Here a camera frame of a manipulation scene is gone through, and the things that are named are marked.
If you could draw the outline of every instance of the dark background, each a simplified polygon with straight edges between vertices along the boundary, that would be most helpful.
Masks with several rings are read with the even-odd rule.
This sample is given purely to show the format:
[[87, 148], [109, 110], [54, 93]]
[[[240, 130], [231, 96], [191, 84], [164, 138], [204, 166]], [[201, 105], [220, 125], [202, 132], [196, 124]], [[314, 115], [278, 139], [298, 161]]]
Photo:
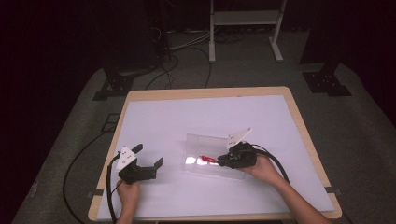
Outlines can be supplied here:
[[[209, 1], [170, 2], [173, 7], [166, 6], [169, 29], [208, 27]], [[264, 2], [217, 0], [216, 7], [223, 9], [229, 4], [234, 9], [249, 10], [278, 6], [277, 1]], [[106, 41], [117, 46], [120, 37], [111, 30], [111, 18], [107, 26], [99, 23], [98, 32], [94, 15], [105, 15], [106, 8], [85, 1], [1, 1], [0, 10], [4, 87], [0, 217], [2, 223], [8, 223], [32, 186], [81, 90], [102, 67], [103, 55], [111, 51]], [[360, 76], [395, 124], [395, 10], [395, 4], [386, 0], [289, 1], [282, 29], [312, 28], [302, 63], [323, 63], [329, 52], [335, 52], [341, 63]]]

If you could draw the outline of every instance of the black cable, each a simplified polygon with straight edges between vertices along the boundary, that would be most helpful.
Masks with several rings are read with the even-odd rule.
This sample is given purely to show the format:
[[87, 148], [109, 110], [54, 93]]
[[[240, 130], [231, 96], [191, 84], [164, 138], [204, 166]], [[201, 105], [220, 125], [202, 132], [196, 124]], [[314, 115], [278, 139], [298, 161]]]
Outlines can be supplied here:
[[166, 72], [166, 75], [168, 76], [168, 84], [164, 88], [166, 89], [169, 86], [169, 90], [172, 90], [172, 83], [175, 81], [175, 78], [169, 73], [170, 71], [166, 70], [165, 67], [163, 67], [163, 64], [161, 64], [161, 68], [164, 72]]
[[110, 211], [110, 215], [111, 215], [111, 219], [113, 220], [113, 223], [117, 222], [117, 218], [116, 218], [116, 214], [114, 213], [113, 202], [112, 202], [112, 199], [111, 199], [111, 196], [112, 196], [111, 185], [110, 185], [110, 181], [111, 181], [111, 166], [113, 165], [113, 162], [115, 160], [117, 160], [119, 157], [120, 157], [120, 153], [118, 153], [117, 156], [115, 156], [113, 158], [113, 160], [111, 160], [110, 164], [107, 166], [107, 175], [106, 175], [107, 204], [108, 204], [108, 210]]
[[207, 79], [206, 79], [206, 82], [205, 82], [205, 88], [207, 88], [207, 83], [209, 82], [210, 74], [212, 72], [212, 64], [209, 61], [209, 56], [207, 55], [207, 53], [204, 50], [198, 49], [198, 48], [181, 48], [181, 49], [175, 49], [175, 50], [173, 50], [173, 52], [181, 51], [181, 50], [184, 50], [184, 49], [196, 49], [196, 50], [201, 51], [206, 56], [207, 62], [209, 63], [209, 73], [207, 75]]
[[159, 77], [165, 75], [166, 73], [168, 73], [168, 72], [172, 71], [174, 68], [176, 68], [176, 66], [178, 65], [178, 58], [177, 58], [175, 55], [172, 55], [172, 54], [171, 54], [171, 57], [173, 57], [173, 58], [176, 59], [175, 65], [173, 65], [173, 66], [171, 67], [171, 69], [166, 70], [165, 72], [159, 74], [159, 75], [156, 76], [154, 79], [152, 79], [152, 80], [150, 81], [150, 83], [146, 86], [145, 91], [149, 89], [149, 86], [150, 86], [157, 78], [159, 78]]
[[216, 44], [227, 42], [228, 36], [224, 35], [223, 33], [218, 33], [215, 35], [215, 42]]
[[207, 30], [202, 30], [202, 31], [181, 31], [182, 34], [187, 34], [187, 35], [195, 35], [195, 36], [203, 36], [207, 34]]
[[140, 72], [130, 72], [131, 68], [121, 68], [122, 65], [125, 64], [119, 64], [118, 66], [116, 66], [116, 71], [118, 74], [120, 74], [122, 77], [140, 77], [149, 73], [154, 72], [155, 70], [157, 70], [158, 66], [154, 65], [150, 68], [148, 68], [147, 70], [144, 71], [140, 71]]
[[67, 210], [69, 210], [69, 213], [73, 216], [73, 218], [81, 224], [84, 224], [83, 221], [81, 221], [81, 219], [78, 218], [78, 216], [73, 212], [73, 209], [70, 207], [69, 202], [66, 199], [66, 181], [67, 181], [67, 177], [69, 175], [69, 172], [73, 166], [73, 164], [76, 162], [76, 160], [78, 159], [78, 157], [85, 151], [85, 149], [87, 149], [94, 141], [96, 141], [98, 138], [100, 138], [102, 135], [104, 135], [106, 132], [102, 132], [99, 135], [97, 135], [95, 138], [93, 138], [91, 140], [91, 142], [89, 142], [78, 154], [77, 156], [72, 160], [72, 162], [70, 163], [69, 167], [67, 168], [66, 174], [64, 175], [64, 185], [62, 186], [62, 194], [64, 197], [64, 203], [67, 207]]
[[224, 40], [219, 40], [219, 38], [216, 36], [215, 38], [215, 42], [216, 44], [222, 44], [222, 45], [230, 45], [230, 44], [234, 44], [236, 42], [242, 41], [245, 39], [245, 34], [240, 34], [242, 37], [238, 37], [236, 35], [221, 35], [219, 34], [219, 36], [221, 36]]
[[347, 220], [350, 224], [353, 224], [352, 219], [350, 219], [349, 215], [347, 215], [347, 213], [346, 213], [343, 209], [341, 209], [341, 212], [343, 213], [343, 216], [346, 218], [346, 220]]
[[288, 183], [290, 183], [289, 178], [288, 178], [288, 175], [286, 174], [285, 169], [283, 168], [282, 164], [280, 164], [280, 161], [279, 161], [273, 154], [271, 154], [267, 149], [265, 149], [264, 147], [261, 147], [261, 146], [259, 146], [259, 145], [252, 145], [252, 146], [253, 146], [253, 147], [259, 147], [259, 148], [261, 148], [261, 149], [255, 148], [255, 149], [256, 149], [256, 152], [259, 153], [259, 154], [262, 154], [262, 155], [264, 155], [264, 156], [267, 156], [267, 157], [270, 158], [272, 161], [274, 161], [275, 164], [276, 164], [276, 166], [279, 168], [280, 173], [282, 173], [283, 178], [284, 178], [286, 181], [288, 181]]
[[113, 195], [114, 191], [116, 191], [116, 189], [122, 184], [122, 180], [120, 181], [120, 183], [111, 191], [111, 195]]

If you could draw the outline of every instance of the black bracket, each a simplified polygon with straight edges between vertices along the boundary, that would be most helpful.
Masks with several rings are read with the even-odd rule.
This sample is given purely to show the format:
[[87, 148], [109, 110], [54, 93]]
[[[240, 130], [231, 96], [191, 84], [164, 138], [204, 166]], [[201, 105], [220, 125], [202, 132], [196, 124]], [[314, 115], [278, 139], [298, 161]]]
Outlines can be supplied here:
[[134, 78], [108, 77], [100, 91], [93, 96], [93, 101], [104, 101], [111, 96], [126, 96], [134, 84]]
[[253, 166], [256, 164], [256, 160], [256, 149], [248, 142], [240, 142], [231, 147], [226, 155], [219, 156], [217, 163], [219, 166], [228, 166], [234, 169]]
[[303, 72], [309, 89], [313, 93], [326, 92], [329, 96], [351, 96], [334, 74], [338, 64], [338, 61], [326, 62], [319, 72]]
[[[139, 144], [132, 149], [132, 152], [136, 154], [142, 149], [143, 145]], [[157, 170], [160, 169], [161, 166], [163, 166], [163, 157], [150, 167], [138, 166], [137, 159], [135, 159], [119, 172], [119, 177], [127, 184], [133, 184], [136, 181], [155, 179], [157, 177]]]

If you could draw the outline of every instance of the white shelf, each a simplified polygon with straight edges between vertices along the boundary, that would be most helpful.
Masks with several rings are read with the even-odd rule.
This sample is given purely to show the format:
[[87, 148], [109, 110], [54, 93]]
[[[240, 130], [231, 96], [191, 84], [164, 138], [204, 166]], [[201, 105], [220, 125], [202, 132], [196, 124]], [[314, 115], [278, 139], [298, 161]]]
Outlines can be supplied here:
[[217, 11], [215, 25], [276, 24], [278, 10], [265, 11]]

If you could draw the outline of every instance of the white paper sheet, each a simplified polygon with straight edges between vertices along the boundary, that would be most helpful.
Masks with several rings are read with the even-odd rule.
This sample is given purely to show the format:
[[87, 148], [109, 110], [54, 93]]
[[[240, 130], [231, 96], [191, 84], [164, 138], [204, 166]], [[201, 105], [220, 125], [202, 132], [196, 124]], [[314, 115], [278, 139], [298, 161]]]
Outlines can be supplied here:
[[[157, 179], [141, 182], [136, 217], [188, 217], [289, 212], [269, 185], [246, 175], [243, 180], [194, 175], [182, 170], [186, 134], [227, 137], [251, 127], [245, 139], [265, 147], [285, 168], [290, 183], [319, 211], [334, 207], [308, 157], [303, 140], [282, 95], [188, 100], [138, 101], [128, 105], [116, 147], [143, 144], [139, 166], [152, 166], [160, 157]], [[113, 165], [112, 188], [118, 175]], [[120, 200], [113, 194], [118, 215]], [[106, 190], [98, 220], [110, 220]]]

